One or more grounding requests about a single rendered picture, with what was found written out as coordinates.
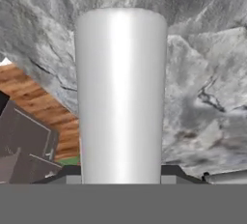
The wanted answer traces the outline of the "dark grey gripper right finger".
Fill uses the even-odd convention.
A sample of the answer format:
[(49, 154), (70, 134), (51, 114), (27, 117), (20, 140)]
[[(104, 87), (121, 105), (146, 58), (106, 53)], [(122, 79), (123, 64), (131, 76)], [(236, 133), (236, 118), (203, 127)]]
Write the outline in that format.
[(206, 182), (187, 175), (178, 165), (162, 165), (161, 180), (162, 184), (206, 184)]

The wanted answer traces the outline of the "silver cylindrical soap dispenser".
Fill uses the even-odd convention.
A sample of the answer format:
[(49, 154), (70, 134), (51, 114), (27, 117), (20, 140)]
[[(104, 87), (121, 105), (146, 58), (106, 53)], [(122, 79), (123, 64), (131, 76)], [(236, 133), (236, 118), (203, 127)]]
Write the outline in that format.
[(158, 183), (167, 22), (138, 8), (95, 9), (76, 22), (85, 184)]

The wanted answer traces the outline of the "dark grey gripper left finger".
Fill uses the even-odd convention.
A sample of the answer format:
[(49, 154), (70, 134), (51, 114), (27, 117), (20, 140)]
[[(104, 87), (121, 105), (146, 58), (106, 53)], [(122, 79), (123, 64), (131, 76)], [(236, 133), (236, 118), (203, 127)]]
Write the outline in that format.
[(66, 165), (57, 174), (48, 178), (39, 180), (35, 184), (81, 184), (81, 167), (79, 165)]

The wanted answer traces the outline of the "green flat object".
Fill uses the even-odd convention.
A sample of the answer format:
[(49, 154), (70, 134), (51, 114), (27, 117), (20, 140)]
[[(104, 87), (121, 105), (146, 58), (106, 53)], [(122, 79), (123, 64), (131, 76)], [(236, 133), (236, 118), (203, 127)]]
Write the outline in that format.
[(58, 163), (62, 165), (79, 165), (80, 158), (78, 156), (69, 157), (69, 158), (62, 158), (58, 160)]

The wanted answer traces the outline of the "dark brown cupboard door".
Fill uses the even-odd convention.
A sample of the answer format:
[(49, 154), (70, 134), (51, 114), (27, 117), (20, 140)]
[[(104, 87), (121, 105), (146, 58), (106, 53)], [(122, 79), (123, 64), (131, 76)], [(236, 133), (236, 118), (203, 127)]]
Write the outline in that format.
[(53, 160), (59, 132), (19, 107), (0, 90), (0, 156), (12, 155), (20, 148)]

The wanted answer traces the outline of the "dark brown drawer front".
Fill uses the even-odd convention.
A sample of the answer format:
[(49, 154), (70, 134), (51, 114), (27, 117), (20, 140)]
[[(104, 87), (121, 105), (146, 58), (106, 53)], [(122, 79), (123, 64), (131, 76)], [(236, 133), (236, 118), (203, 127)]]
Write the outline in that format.
[(0, 156), (0, 184), (29, 184), (56, 175), (62, 165), (40, 156), (23, 152)]

